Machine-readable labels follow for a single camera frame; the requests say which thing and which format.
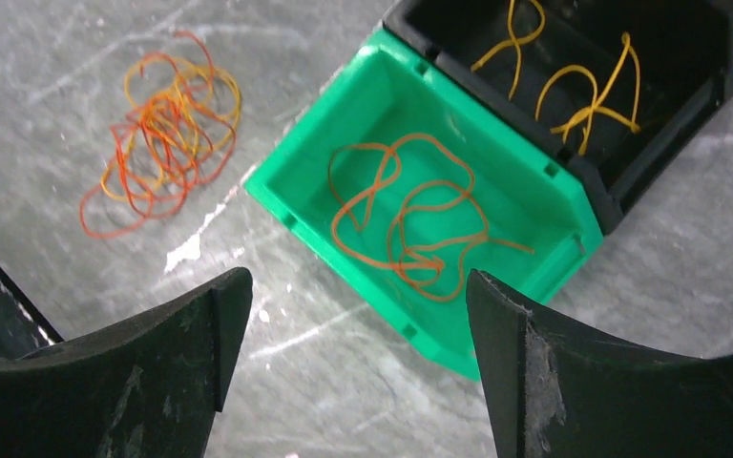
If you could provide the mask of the black plastic bin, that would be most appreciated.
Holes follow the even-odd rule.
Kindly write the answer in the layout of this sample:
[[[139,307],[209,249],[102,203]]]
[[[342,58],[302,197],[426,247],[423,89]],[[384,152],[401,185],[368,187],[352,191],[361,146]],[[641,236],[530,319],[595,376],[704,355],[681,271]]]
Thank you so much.
[[[733,95],[733,1],[400,1],[383,25],[573,174],[604,234]]]

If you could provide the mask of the green plastic bin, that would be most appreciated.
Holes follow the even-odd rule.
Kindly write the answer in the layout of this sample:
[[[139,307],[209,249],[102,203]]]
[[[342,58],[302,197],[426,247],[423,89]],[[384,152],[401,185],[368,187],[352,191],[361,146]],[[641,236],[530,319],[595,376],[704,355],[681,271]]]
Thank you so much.
[[[419,353],[470,379],[470,271],[544,303],[602,242],[571,174],[384,30],[246,188]]]

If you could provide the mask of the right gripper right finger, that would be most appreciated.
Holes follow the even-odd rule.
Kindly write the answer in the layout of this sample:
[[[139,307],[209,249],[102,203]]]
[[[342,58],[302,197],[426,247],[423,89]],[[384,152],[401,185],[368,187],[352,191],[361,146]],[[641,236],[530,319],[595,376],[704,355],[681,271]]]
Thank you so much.
[[[467,281],[500,457],[733,457],[733,354],[631,343],[487,272]]]

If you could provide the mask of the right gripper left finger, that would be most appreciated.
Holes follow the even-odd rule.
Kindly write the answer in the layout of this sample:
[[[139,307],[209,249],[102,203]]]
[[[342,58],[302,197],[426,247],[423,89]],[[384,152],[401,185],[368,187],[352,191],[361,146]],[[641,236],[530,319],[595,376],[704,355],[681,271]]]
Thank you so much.
[[[0,457],[200,457],[253,301],[234,268],[128,319],[0,358]]]

